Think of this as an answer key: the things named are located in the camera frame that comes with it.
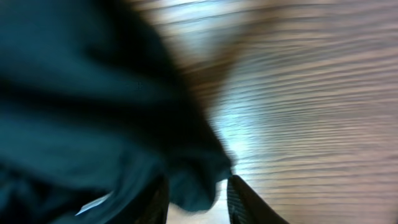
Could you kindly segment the black t-shirt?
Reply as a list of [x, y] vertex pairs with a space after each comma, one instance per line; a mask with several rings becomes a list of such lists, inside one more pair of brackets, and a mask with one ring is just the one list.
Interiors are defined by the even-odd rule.
[[134, 222], [162, 182], [202, 212], [230, 170], [129, 2], [1, 2], [2, 223]]

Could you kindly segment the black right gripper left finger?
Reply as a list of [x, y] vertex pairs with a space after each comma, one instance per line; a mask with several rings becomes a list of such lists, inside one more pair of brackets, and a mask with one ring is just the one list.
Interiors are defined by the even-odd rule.
[[156, 178], [107, 224], [166, 224], [169, 203], [168, 181]]

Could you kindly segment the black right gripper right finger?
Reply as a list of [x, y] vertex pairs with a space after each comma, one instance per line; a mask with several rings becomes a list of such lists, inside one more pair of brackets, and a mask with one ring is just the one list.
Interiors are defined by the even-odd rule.
[[238, 175], [228, 179], [230, 224], [289, 224]]

